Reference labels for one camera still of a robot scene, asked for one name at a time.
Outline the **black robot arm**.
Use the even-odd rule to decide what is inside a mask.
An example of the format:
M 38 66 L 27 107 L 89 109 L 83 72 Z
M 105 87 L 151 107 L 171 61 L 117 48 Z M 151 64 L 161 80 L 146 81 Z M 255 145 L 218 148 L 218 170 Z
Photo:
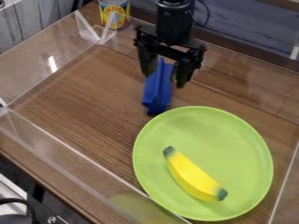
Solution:
M 194 71 L 202 68 L 206 45 L 193 36 L 191 0 L 158 0 L 157 25 L 135 26 L 135 47 L 142 72 L 149 77 L 158 67 L 158 56 L 174 60 L 173 78 L 183 88 Z

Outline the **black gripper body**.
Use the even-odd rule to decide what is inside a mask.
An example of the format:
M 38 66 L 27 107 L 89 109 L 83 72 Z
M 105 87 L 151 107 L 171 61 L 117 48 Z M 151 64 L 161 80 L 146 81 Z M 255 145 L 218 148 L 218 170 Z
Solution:
M 194 69 L 202 67 L 203 55 L 207 51 L 207 47 L 194 37 L 186 37 L 177 44 L 170 45 L 158 38 L 154 25 L 138 24 L 135 26 L 134 45 L 137 50 L 142 47 L 149 47 L 157 52 L 158 56 L 165 56 L 177 62 L 183 58 L 189 58 L 194 63 Z

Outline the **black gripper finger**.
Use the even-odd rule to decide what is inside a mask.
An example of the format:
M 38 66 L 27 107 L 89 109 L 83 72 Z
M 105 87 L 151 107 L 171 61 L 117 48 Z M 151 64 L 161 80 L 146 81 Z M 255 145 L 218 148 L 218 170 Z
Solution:
M 194 63 L 193 60 L 189 58 L 181 59 L 175 63 L 175 80 L 177 80 L 177 87 L 183 88 L 186 83 L 190 81 L 194 72 Z
M 145 76 L 149 77 L 158 67 L 158 54 L 149 47 L 142 47 L 138 50 L 138 54 L 142 72 Z

